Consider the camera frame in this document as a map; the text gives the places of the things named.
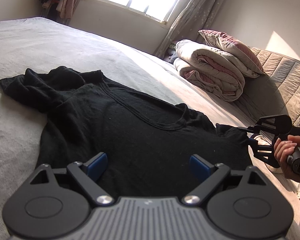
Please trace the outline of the person's right hand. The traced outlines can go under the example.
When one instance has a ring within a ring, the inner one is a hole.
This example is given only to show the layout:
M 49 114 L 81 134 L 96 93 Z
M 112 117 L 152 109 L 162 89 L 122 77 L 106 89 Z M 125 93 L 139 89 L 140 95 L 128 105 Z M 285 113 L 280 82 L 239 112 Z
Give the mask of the person's right hand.
M 296 146 L 300 147 L 300 136 L 289 135 L 286 141 L 281 141 L 278 138 L 274 145 L 274 157 L 279 163 L 285 178 L 300 183 L 300 175 L 295 174 L 287 163 L 288 156 L 293 154 Z

